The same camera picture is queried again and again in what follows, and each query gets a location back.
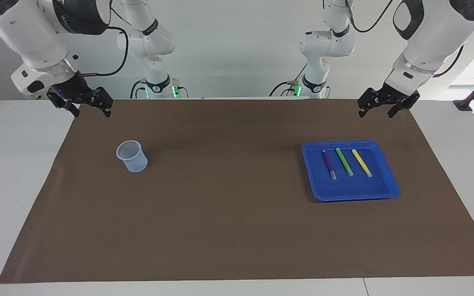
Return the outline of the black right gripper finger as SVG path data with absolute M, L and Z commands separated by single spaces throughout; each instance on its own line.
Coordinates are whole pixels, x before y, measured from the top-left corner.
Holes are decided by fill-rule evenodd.
M 73 104 L 73 101 L 71 99 L 68 99 L 68 100 L 58 99 L 58 108 L 59 109 L 64 109 L 64 110 L 70 112 L 74 116 L 74 118 L 79 117 L 80 111 Z
M 109 118 L 111 116 L 111 108 L 113 99 L 103 87 L 94 90 L 94 107 L 100 109 L 103 114 Z

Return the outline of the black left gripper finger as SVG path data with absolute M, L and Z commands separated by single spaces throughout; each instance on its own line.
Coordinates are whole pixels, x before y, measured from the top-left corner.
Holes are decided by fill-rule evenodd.
M 388 116 L 389 118 L 393 118 L 398 112 L 402 111 L 403 109 L 411 109 L 416 101 L 418 101 L 419 96 L 418 95 L 411 95 L 408 96 L 407 98 L 397 101 L 391 109 L 388 111 Z
M 367 88 L 358 99 L 359 117 L 363 118 L 372 105 L 376 104 L 377 91 L 373 88 Z

